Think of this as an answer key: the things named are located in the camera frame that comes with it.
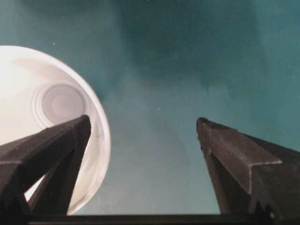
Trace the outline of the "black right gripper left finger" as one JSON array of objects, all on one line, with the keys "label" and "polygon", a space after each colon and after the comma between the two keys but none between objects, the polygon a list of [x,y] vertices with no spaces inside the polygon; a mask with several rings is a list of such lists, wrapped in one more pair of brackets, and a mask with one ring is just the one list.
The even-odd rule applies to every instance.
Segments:
[{"label": "black right gripper left finger", "polygon": [[91,134],[87,115],[0,147],[0,214],[68,213]]}]

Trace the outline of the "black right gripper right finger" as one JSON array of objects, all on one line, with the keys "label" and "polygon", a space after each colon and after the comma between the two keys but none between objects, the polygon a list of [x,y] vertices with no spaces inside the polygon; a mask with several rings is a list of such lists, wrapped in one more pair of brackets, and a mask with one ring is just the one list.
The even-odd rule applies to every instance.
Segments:
[{"label": "black right gripper right finger", "polygon": [[299,152],[202,117],[196,131],[222,213],[300,214]]}]

